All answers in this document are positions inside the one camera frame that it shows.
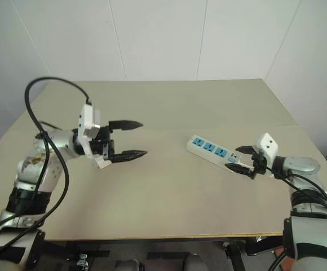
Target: power strip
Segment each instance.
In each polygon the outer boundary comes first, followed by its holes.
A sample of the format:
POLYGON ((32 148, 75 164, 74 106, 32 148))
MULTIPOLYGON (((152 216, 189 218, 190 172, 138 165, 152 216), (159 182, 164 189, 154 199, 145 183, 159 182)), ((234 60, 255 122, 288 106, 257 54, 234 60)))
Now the power strip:
POLYGON ((214 144, 198 135, 193 135, 187 142, 187 150, 230 172, 225 164, 240 163, 240 154, 223 146, 214 144))

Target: beige tabletop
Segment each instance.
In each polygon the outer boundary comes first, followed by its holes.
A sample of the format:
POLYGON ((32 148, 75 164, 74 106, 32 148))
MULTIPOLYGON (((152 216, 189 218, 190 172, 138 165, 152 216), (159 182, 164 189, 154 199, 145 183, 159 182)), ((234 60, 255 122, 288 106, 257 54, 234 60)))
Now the beige tabletop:
MULTIPOLYGON (((144 124, 115 130, 116 151, 148 150, 140 159, 96 169, 85 157, 70 160, 62 205, 43 226, 46 239, 146 239, 279 235, 289 216, 289 189, 280 180, 255 180, 188 152, 198 134, 235 149, 269 132, 279 155, 327 162, 262 80, 199 82, 80 82, 101 123, 144 124)), ((84 102, 74 88, 51 82, 33 103, 40 120, 77 127, 84 102)), ((25 112, 0 140, 0 211, 8 201, 17 163, 32 148, 36 127, 25 112)), ((63 189, 63 177, 49 208, 63 189)))

